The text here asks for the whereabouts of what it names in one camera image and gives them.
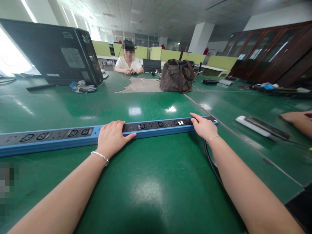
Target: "blue power strip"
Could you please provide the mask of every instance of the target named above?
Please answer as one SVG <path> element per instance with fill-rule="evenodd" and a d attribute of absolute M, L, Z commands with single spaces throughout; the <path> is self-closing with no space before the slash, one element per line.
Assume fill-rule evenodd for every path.
<path fill-rule="evenodd" d="M 203 116 L 218 125 L 211 116 Z M 0 134 L 0 157 L 96 145 L 102 125 Z M 194 131 L 190 118 L 126 123 L 123 135 L 134 139 Z"/>

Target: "bracelet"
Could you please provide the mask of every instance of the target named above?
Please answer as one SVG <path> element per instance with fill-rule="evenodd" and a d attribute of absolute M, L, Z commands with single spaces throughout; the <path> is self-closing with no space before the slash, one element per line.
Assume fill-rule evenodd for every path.
<path fill-rule="evenodd" d="M 95 154 L 97 154 L 98 156 L 101 156 L 102 158 L 104 158 L 105 159 L 105 161 L 106 161 L 106 165 L 105 166 L 107 166 L 108 165 L 108 163 L 109 163 L 109 161 L 108 161 L 108 159 L 103 155 L 103 154 L 100 154 L 100 153 L 98 153 L 98 152 L 95 152 L 95 151 L 92 151 L 91 152 L 91 154 L 92 153 L 95 153 Z"/>
<path fill-rule="evenodd" d="M 209 139 L 207 140 L 207 144 L 208 144 L 208 141 L 211 141 L 213 138 L 216 138 L 216 137 L 220 137 L 220 136 L 219 136 L 219 135 L 215 135 L 215 136 L 209 138 Z"/>

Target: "person's hand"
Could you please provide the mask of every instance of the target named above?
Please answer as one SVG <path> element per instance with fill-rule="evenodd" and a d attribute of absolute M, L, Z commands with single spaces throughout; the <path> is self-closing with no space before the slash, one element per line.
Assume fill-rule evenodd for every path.
<path fill-rule="evenodd" d="M 131 75 L 131 70 L 130 70 L 130 69 L 124 69 L 123 72 L 124 72 L 126 75 Z"/>
<path fill-rule="evenodd" d="M 302 112 L 306 117 L 308 117 L 312 121 L 312 111 L 304 111 Z"/>
<path fill-rule="evenodd" d="M 214 137 L 218 135 L 218 129 L 216 125 L 211 122 L 208 119 L 204 119 L 203 117 L 190 113 L 191 116 L 194 118 L 191 118 L 191 121 L 194 125 L 196 133 L 204 138 L 206 141 L 209 140 L 211 137 Z"/>
<path fill-rule="evenodd" d="M 110 159 L 117 153 L 128 141 L 136 136 L 136 133 L 131 133 L 128 136 L 123 136 L 123 125 L 125 121 L 113 121 L 104 125 L 101 128 L 98 136 L 98 144 L 96 152 L 103 154 L 107 159 Z"/>
<path fill-rule="evenodd" d="M 310 119 L 307 117 L 306 114 L 304 114 L 304 112 L 289 112 L 289 113 L 284 113 L 284 114 L 280 114 L 280 117 L 282 117 L 284 120 L 286 120 L 287 122 L 290 123 L 294 123 L 296 121 L 301 121 L 301 120 L 305 120 L 305 119 Z"/>

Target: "woman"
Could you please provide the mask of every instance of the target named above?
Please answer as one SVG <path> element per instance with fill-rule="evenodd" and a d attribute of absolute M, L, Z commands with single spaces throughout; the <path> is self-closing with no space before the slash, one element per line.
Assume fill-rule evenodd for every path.
<path fill-rule="evenodd" d="M 140 74 L 143 67 L 140 60 L 134 57 L 134 44 L 129 40 L 123 41 L 123 57 L 119 57 L 115 65 L 115 71 L 127 75 Z"/>
<path fill-rule="evenodd" d="M 194 113 L 191 115 L 197 134 L 212 149 L 224 188 L 248 233 L 304 233 L 278 198 L 218 135 L 217 127 L 210 120 Z M 136 133 L 131 133 L 124 137 L 124 124 L 118 120 L 104 125 L 96 151 L 35 205 L 8 234 L 73 233 L 106 163 L 136 136 Z"/>

